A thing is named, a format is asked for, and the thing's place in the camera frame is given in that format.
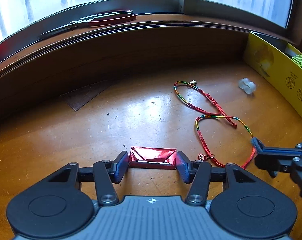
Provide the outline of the red foil packet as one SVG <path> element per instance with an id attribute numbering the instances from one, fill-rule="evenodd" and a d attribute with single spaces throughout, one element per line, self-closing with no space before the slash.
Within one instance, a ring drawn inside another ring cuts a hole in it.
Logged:
<path id="1" fill-rule="evenodd" d="M 174 148 L 132 146 L 128 165 L 131 168 L 175 170 L 176 152 Z"/>

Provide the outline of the translucent white plastic cap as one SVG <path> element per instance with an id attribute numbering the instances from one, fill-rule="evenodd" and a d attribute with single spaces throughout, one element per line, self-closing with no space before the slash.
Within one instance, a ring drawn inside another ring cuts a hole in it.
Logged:
<path id="1" fill-rule="evenodd" d="M 243 78 L 238 81 L 238 86 L 242 89 L 246 94 L 252 94 L 257 89 L 254 82 L 249 80 L 248 78 Z"/>

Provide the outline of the yellow cardboard box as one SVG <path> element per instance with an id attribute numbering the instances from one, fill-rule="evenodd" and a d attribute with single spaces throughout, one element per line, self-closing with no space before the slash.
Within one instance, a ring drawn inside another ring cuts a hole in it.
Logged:
<path id="1" fill-rule="evenodd" d="M 292 61 L 301 52 L 286 40 L 250 32 L 245 62 L 267 80 L 302 118 L 302 68 Z"/>

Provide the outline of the red handled scissors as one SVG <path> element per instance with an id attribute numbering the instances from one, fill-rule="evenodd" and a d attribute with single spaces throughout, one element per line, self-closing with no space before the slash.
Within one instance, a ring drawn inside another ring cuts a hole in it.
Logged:
<path id="1" fill-rule="evenodd" d="M 132 10 L 118 10 L 118 11 L 106 11 L 95 15 L 85 16 L 76 21 L 71 21 L 66 25 L 62 25 L 58 28 L 49 30 L 42 33 L 39 36 L 40 40 L 47 39 L 49 37 L 65 33 L 78 28 L 91 28 L 104 25 L 113 25 L 126 23 L 136 20 L 137 15 Z"/>

